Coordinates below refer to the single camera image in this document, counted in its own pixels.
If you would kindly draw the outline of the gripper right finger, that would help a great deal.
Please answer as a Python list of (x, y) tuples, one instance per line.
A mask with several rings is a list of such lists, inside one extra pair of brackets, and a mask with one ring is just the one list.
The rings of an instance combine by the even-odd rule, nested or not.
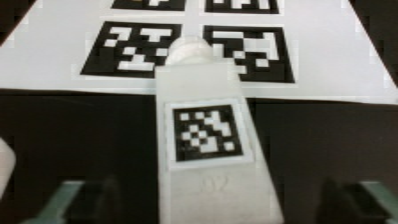
[(326, 181), (317, 224), (398, 224), (398, 195), (381, 181)]

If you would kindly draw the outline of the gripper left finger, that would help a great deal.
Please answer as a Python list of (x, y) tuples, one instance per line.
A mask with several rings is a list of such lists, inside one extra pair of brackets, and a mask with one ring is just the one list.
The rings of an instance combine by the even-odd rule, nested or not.
[(116, 179), (64, 181), (38, 215), (20, 224), (123, 224)]

